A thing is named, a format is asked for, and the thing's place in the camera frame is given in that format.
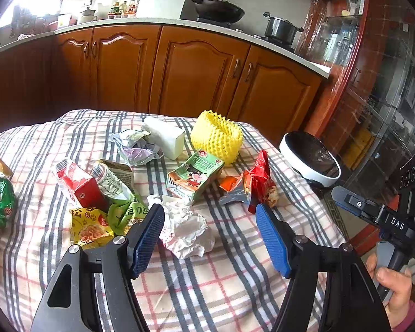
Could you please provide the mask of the person's right hand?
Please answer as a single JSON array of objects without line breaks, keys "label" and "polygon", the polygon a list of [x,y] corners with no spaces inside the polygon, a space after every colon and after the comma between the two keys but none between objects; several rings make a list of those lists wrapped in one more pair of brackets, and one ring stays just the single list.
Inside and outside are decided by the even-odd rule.
[{"label": "person's right hand", "polygon": [[389,302],[384,308],[392,329],[398,328],[409,317],[411,308],[412,274],[409,269],[400,273],[388,268],[378,268],[375,253],[369,255],[366,267],[370,277],[392,291]]}]

